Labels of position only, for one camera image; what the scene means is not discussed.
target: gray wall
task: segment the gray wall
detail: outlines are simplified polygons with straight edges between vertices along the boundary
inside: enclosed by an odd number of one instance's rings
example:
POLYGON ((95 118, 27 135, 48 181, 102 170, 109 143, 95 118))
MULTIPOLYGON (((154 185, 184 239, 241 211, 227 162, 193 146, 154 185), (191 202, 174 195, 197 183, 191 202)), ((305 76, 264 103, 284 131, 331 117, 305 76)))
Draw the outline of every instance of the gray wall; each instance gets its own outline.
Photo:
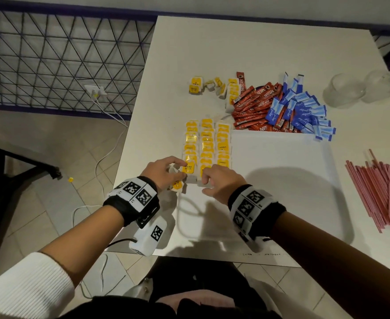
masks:
POLYGON ((20 0, 111 8, 390 25, 390 0, 20 0))

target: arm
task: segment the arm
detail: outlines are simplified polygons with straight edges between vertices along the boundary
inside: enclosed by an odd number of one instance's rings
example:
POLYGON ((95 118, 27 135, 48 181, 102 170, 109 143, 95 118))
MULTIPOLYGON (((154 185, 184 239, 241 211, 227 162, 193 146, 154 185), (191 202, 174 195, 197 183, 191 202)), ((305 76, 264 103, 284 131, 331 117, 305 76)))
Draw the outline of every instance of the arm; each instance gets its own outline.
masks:
MULTIPOLYGON (((168 173, 166 168, 171 163, 186 165, 171 156, 150 162, 141 176, 147 177, 155 190, 164 190, 186 176, 168 173)), ((136 218, 136 210, 120 213, 112 206, 103 206, 42 248, 41 253, 25 257, 0 276, 0 314, 19 318, 59 316, 107 245, 124 224, 136 218)))
MULTIPOLYGON (((213 165, 203 171, 203 193, 231 208, 235 191, 248 187, 241 175, 213 165)), ((254 236, 269 236, 354 318, 390 318, 390 269, 345 242, 290 214, 267 207, 253 222, 254 236)))

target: person's left hand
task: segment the person's left hand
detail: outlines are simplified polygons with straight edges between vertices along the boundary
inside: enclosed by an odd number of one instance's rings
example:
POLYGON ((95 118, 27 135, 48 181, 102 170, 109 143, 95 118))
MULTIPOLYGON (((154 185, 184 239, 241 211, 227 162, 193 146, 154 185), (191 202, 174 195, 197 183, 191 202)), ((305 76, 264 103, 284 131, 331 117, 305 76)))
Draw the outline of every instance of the person's left hand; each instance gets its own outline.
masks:
POLYGON ((181 167, 185 167, 187 165, 187 163, 182 159, 178 159, 175 156, 169 156, 167 158, 148 163, 145 170, 143 170, 140 175, 148 177, 155 182, 157 190, 160 192, 161 190, 167 189, 175 181, 183 180, 186 177, 186 173, 181 171, 177 173, 169 173, 167 171, 167 167, 171 163, 175 163, 181 167))

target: pile of sweetener packets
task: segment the pile of sweetener packets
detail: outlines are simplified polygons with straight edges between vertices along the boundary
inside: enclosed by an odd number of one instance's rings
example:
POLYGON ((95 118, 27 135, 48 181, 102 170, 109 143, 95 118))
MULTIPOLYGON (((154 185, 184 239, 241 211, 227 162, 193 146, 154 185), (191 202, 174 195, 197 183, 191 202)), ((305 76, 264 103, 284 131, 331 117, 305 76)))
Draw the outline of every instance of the pile of sweetener packets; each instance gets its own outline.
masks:
POLYGON ((331 141, 335 128, 326 118, 326 106, 303 91, 303 79, 298 75, 289 87, 285 73, 282 85, 268 82, 246 89, 232 102, 235 129, 306 133, 331 141))

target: hand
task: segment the hand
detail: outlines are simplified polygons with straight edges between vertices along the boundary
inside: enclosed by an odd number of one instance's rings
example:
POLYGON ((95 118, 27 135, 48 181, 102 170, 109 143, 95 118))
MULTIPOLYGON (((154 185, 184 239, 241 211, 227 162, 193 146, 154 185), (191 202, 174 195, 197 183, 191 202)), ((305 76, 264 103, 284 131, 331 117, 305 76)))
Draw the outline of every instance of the hand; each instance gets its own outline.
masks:
POLYGON ((178 159, 175 156, 169 156, 167 158, 148 163, 145 170, 143 170, 140 175, 148 177, 155 182, 157 190, 160 192, 161 190, 167 189, 173 184, 173 182, 183 180, 186 177, 186 173, 184 172, 169 173, 167 171, 167 167, 171 163, 175 163, 181 167, 185 167, 187 165, 187 163, 182 159, 178 159))
POLYGON ((204 188, 202 193, 217 199, 222 204, 227 204, 230 195, 247 183, 240 174, 220 165, 213 165, 203 170, 202 183, 206 185, 208 180, 213 188, 204 188))

